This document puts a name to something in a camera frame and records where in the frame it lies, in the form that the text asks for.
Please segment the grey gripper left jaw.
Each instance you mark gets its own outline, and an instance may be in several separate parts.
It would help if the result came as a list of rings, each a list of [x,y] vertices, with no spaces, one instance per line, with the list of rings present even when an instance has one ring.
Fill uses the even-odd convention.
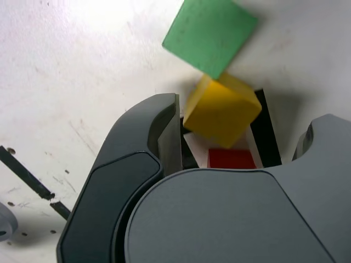
[[[153,95],[112,126],[59,239],[58,262],[124,262],[124,234],[142,195],[181,171],[179,96]]]

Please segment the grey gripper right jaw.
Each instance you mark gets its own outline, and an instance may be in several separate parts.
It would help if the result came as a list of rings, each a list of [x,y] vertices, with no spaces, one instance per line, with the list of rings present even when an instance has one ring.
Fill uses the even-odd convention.
[[[350,121],[313,120],[308,150],[256,170],[193,169],[143,195],[127,262],[350,262]]]

